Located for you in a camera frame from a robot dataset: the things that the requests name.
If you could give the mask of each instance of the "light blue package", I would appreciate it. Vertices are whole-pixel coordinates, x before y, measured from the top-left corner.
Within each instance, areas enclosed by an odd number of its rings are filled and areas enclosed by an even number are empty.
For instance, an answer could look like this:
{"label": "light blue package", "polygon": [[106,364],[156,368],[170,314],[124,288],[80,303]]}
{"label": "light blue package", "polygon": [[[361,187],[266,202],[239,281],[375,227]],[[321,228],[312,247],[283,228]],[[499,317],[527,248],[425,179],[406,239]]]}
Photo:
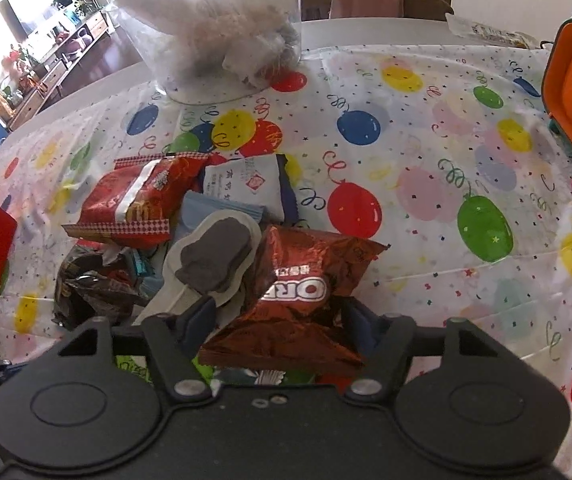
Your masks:
{"label": "light blue package", "polygon": [[222,209],[246,213],[257,223],[261,222],[266,213],[266,208],[261,205],[242,204],[188,191],[179,210],[179,222],[173,234],[173,244],[192,233],[211,213]]}

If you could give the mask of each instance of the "black plastic wrapper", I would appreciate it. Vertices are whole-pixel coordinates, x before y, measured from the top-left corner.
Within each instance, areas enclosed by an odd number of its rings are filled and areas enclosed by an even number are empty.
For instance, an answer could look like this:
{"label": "black plastic wrapper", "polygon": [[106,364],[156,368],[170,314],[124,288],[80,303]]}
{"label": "black plastic wrapper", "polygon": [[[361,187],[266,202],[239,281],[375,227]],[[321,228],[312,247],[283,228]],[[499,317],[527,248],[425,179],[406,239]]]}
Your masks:
{"label": "black plastic wrapper", "polygon": [[104,266],[104,244],[80,242],[59,267],[54,290],[54,322],[73,330],[94,316],[106,316],[111,324],[128,320],[133,307],[147,300],[136,289],[136,276],[128,257],[120,253]]}

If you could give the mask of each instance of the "metal screw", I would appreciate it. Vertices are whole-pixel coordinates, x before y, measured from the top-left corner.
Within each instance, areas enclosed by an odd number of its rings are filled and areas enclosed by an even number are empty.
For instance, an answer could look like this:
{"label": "metal screw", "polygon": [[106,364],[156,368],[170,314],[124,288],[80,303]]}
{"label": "metal screw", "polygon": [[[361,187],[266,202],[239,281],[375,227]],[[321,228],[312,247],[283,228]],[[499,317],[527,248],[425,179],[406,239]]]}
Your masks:
{"label": "metal screw", "polygon": [[286,404],[288,402],[288,397],[285,395],[273,395],[271,397],[271,402],[277,405]]}
{"label": "metal screw", "polygon": [[253,399],[253,402],[251,402],[251,404],[255,408],[259,408],[261,410],[267,408],[270,405],[270,403],[266,399]]}
{"label": "metal screw", "polygon": [[206,383],[196,379],[185,379],[175,384],[175,392],[182,397],[197,397],[206,391]]}
{"label": "metal screw", "polygon": [[362,397],[378,394],[383,386],[374,379],[357,379],[351,384],[352,393]]}

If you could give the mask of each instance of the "red snack package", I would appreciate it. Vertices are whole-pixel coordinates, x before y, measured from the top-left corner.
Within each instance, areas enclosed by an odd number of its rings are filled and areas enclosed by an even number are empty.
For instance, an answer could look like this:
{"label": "red snack package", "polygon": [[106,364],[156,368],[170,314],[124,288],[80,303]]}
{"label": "red snack package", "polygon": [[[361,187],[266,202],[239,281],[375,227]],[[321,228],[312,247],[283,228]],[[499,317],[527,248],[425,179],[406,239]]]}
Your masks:
{"label": "red snack package", "polygon": [[384,249],[362,238],[268,227],[247,273],[246,312],[205,343],[199,362],[354,376],[361,359],[329,298],[350,296]]}
{"label": "red snack package", "polygon": [[171,218],[208,161],[204,153],[118,158],[83,202],[73,238],[147,249],[171,238]]}

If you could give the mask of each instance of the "table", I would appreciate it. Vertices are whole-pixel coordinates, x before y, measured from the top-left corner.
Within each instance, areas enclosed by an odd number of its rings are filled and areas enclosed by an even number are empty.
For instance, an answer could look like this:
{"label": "table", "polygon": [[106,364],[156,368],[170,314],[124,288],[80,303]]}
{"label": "table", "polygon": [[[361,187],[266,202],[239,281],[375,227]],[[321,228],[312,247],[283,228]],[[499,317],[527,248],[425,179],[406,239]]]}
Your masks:
{"label": "table", "polygon": [[[304,41],[354,42],[363,30],[381,41],[385,25],[391,38],[407,25],[345,22],[344,38],[337,22],[305,25]],[[435,43],[448,42],[445,25],[426,27],[441,29]],[[74,244],[60,226],[77,220],[115,158],[168,146],[229,159],[263,146],[288,157],[309,227],[389,245],[358,299],[422,325],[468,317],[546,375],[572,408],[572,163],[537,90],[548,55],[330,46],[306,52],[286,82],[226,104],[169,102],[137,66],[62,101],[49,124],[32,121],[0,148],[0,205],[19,223],[0,291],[0,357],[30,358],[60,335],[50,321],[54,277]],[[83,99],[93,104],[80,108]],[[438,365],[415,358],[410,376]],[[572,422],[557,465],[572,477]]]}

